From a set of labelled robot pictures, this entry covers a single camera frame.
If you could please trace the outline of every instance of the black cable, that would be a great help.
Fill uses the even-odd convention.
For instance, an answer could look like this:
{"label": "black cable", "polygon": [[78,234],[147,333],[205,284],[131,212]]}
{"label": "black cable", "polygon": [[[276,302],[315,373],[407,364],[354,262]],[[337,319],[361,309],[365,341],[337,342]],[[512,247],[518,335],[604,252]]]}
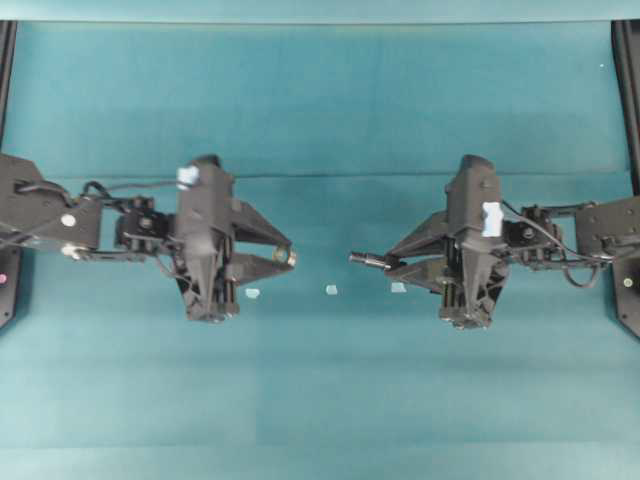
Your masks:
{"label": "black cable", "polygon": [[557,238],[555,238],[553,235],[551,235],[549,232],[547,232],[543,227],[538,225],[533,220],[520,215],[518,213],[518,211],[515,208],[513,208],[509,204],[509,202],[507,202],[506,200],[502,200],[502,203],[509,210],[511,210],[513,215],[515,215],[515,217],[518,220],[520,220],[521,222],[524,222],[527,225],[535,228],[540,233],[542,233],[544,236],[546,236],[549,240],[551,240],[553,243],[555,243],[558,247],[560,247],[562,249],[562,254],[563,254],[563,257],[564,257],[565,261],[567,261],[567,253],[571,253],[572,255],[575,255],[576,257],[578,257],[578,258],[580,258],[582,260],[585,260],[585,261],[588,261],[588,262],[597,262],[595,265],[591,266],[591,277],[589,278],[589,280],[586,283],[580,283],[580,282],[576,281],[571,276],[571,272],[570,272],[568,266],[565,266],[565,267],[562,268],[562,273],[564,274],[564,278],[567,280],[567,282],[569,282],[569,284],[571,284],[572,286],[574,286],[576,288],[593,288],[596,285],[596,283],[598,282],[598,275],[602,271],[602,264],[611,264],[617,258],[617,257],[611,257],[611,258],[606,258],[605,259],[605,258],[600,258],[600,257],[593,257],[593,256],[590,256],[590,255],[581,255],[580,253],[576,252],[575,250],[569,248],[562,241],[560,241]]}
{"label": "black cable", "polygon": [[96,182],[95,180],[84,184],[84,187],[82,188],[82,196],[87,196],[91,188],[96,189],[100,193],[102,198],[111,198],[111,195],[109,195],[109,191],[104,188],[104,186],[100,182]]}
{"label": "black cable", "polygon": [[67,207],[69,208],[73,207],[74,202],[73,202],[73,199],[71,198],[71,195],[69,195],[69,192],[67,192],[63,187],[61,187],[57,183],[47,182],[46,180],[42,180],[39,182],[29,182],[29,183],[20,185],[16,188],[16,193],[24,194],[29,192],[35,192],[38,190],[44,190],[46,192],[51,192],[51,193],[60,195],[64,200],[64,203],[67,205]]}

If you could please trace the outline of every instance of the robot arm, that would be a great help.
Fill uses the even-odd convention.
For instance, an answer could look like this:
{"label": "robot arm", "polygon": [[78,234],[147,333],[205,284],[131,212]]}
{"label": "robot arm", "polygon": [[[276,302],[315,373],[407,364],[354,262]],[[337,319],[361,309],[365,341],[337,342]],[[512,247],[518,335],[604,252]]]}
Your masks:
{"label": "robot arm", "polygon": [[[72,198],[63,187],[45,181],[33,162],[0,155],[0,268],[11,251],[21,248],[60,251],[80,261],[153,258],[176,280],[190,319],[222,321],[239,311],[238,285],[289,272],[296,260],[291,241],[251,205],[233,197],[233,182],[217,157],[198,158],[179,170],[178,182],[151,185],[180,188],[177,212],[165,214],[155,210],[153,198],[111,195],[150,185],[106,189],[89,182]],[[113,251],[99,245],[105,209],[120,213]],[[274,259],[236,253],[236,242],[275,246]],[[170,258],[170,268],[164,267],[162,256]],[[10,293],[0,290],[0,304],[9,301]]]}
{"label": "robot arm", "polygon": [[[458,329],[491,324],[512,264],[534,271],[562,270],[572,285],[591,287],[604,268],[640,247],[638,197],[601,205],[531,206],[518,212],[502,199],[494,166],[472,155],[462,159],[445,192],[447,209],[433,214],[385,255],[354,252],[350,259],[442,295],[439,316]],[[553,222],[558,217],[575,220],[577,250],[564,243],[562,229]],[[426,258],[405,262],[410,257]],[[576,282],[573,269],[590,269],[591,281]]]}

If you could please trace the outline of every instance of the green fabric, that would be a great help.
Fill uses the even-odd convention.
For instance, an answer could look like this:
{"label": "green fabric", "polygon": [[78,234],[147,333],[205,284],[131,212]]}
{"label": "green fabric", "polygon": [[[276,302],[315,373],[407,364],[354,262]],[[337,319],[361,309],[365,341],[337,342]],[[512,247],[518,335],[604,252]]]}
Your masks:
{"label": "green fabric", "polygon": [[431,27],[21,24],[3,148],[50,176],[627,167],[607,22]]}
{"label": "green fabric", "polygon": [[3,0],[0,18],[163,23],[497,23],[636,18],[636,0]]}
{"label": "green fabric", "polygon": [[217,151],[299,265],[211,326],[152,263],[30,253],[0,333],[1,478],[638,478],[640,342],[608,276],[514,267],[493,326],[457,332],[439,297],[346,261],[442,209],[466,152],[515,205],[628,196],[608,25],[157,28],[23,25],[5,151],[72,192]]}

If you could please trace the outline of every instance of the mounting plate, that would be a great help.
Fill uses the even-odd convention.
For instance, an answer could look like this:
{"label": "mounting plate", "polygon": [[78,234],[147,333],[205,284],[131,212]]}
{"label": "mounting plate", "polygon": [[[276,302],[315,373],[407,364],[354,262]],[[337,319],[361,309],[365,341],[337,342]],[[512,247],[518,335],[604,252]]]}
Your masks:
{"label": "mounting plate", "polygon": [[21,262],[21,248],[0,250],[0,328],[15,315]]}
{"label": "mounting plate", "polygon": [[640,253],[613,264],[618,320],[640,337]]}

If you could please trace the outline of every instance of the small object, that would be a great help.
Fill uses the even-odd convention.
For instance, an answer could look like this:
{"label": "small object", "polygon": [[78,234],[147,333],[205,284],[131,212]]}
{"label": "small object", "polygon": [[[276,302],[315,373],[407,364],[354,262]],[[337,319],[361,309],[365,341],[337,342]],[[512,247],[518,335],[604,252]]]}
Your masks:
{"label": "small object", "polygon": [[407,293],[403,282],[391,282],[391,293]]}
{"label": "small object", "polygon": [[295,267],[298,262],[298,254],[290,247],[280,246],[273,251],[273,261],[286,263],[291,267]]}
{"label": "small object", "polygon": [[380,255],[374,255],[373,253],[351,252],[349,255],[349,261],[353,263],[362,263],[367,267],[380,268],[382,270],[388,270],[391,268],[391,264],[389,263],[390,259]]}
{"label": "small object", "polygon": [[259,288],[247,288],[247,289],[245,289],[244,294],[247,296],[247,298],[250,298],[251,300],[255,300],[256,298],[258,298],[260,296],[260,289]]}
{"label": "small object", "polygon": [[65,213],[62,217],[60,217],[60,221],[65,227],[71,228],[76,226],[76,217],[74,217],[70,213]]}
{"label": "small object", "polygon": [[65,257],[71,257],[74,260],[80,260],[80,254],[78,253],[79,248],[76,245],[72,245],[71,243],[67,243],[64,247],[60,249],[60,252]]}

